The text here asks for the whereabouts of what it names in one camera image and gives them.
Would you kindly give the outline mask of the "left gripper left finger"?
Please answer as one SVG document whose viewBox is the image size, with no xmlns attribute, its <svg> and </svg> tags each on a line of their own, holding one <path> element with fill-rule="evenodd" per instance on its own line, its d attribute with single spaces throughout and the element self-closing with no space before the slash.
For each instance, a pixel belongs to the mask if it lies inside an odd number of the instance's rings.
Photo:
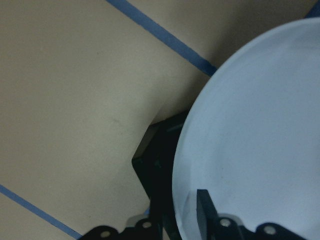
<svg viewBox="0 0 320 240">
<path fill-rule="evenodd" d="M 162 214 L 162 225 L 168 236 L 169 240 L 179 240 L 180 233 L 178 230 L 177 222 L 174 214 L 163 213 Z"/>
</svg>

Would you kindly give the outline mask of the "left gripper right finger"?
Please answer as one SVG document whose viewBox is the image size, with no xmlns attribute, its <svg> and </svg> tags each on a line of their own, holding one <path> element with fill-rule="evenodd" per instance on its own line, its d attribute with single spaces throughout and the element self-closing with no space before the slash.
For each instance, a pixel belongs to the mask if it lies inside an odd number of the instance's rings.
<svg viewBox="0 0 320 240">
<path fill-rule="evenodd" d="M 202 240 L 215 240 L 218 212 L 206 189 L 196 191 L 196 218 Z"/>
</svg>

